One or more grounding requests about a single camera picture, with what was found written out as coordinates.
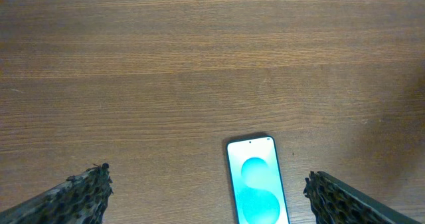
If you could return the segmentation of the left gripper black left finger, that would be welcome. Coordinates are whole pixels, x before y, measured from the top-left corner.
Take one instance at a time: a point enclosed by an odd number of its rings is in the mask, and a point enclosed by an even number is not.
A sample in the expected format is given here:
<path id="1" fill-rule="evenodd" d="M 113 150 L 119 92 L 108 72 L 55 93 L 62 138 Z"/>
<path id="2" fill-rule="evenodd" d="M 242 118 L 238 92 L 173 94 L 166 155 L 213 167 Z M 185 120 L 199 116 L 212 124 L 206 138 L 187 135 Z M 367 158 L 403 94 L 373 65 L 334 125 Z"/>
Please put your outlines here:
<path id="1" fill-rule="evenodd" d="M 78 175 L 1 212 L 2 224 L 101 224 L 113 189 L 109 164 Z"/>

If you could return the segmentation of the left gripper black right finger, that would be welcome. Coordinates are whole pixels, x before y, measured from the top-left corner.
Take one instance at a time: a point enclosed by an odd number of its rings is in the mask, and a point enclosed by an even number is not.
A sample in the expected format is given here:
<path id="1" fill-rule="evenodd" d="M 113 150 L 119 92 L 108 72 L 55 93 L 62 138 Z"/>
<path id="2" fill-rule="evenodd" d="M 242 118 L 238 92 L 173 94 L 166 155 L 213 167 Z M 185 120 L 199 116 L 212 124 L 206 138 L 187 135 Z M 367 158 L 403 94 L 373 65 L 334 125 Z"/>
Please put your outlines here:
<path id="1" fill-rule="evenodd" d="M 317 224 L 420 224 L 324 171 L 311 171 L 305 182 Z"/>

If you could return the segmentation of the blue screen smartphone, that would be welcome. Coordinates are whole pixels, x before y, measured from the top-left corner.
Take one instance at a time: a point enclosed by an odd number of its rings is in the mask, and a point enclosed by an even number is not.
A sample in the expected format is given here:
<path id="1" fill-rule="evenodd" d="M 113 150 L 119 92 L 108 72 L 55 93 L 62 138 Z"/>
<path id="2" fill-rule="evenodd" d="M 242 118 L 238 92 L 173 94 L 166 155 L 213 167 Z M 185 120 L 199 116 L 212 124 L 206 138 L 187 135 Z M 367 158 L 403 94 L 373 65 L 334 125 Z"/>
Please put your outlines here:
<path id="1" fill-rule="evenodd" d="M 289 224 L 276 144 L 271 136 L 226 145 L 239 224 Z"/>

